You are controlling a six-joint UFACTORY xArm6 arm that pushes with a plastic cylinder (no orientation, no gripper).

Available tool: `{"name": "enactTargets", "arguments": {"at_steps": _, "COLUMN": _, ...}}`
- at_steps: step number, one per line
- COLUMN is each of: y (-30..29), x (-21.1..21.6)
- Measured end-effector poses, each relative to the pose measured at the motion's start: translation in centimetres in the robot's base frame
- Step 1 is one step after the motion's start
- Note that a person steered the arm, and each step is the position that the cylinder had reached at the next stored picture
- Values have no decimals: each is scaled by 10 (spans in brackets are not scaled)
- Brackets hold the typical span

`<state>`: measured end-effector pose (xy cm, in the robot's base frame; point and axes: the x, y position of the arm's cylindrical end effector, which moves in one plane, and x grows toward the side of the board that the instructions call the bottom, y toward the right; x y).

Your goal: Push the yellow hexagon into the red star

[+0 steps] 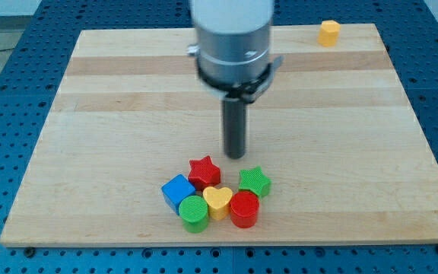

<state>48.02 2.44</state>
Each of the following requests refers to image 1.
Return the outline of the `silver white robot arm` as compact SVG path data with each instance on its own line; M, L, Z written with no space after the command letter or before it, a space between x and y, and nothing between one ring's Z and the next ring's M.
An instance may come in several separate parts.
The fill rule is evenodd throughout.
M222 102L224 153L246 152L246 110L269 88L283 58L270 60L272 0L191 0L197 43L188 47L200 82Z

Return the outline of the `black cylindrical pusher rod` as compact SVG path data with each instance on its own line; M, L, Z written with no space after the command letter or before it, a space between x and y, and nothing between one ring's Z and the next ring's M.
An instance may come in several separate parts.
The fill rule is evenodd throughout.
M242 101L222 101L224 153L239 159L246 152L246 105Z

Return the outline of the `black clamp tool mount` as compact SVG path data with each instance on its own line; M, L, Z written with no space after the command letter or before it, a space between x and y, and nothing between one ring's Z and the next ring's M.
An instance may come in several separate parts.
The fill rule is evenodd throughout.
M195 63L197 76L208 92L220 100L241 101L244 104L253 104L271 86L275 78L275 72L283 63L283 56L276 57L272 62L268 63L266 69L259 77L239 84L216 81L205 74L198 61Z

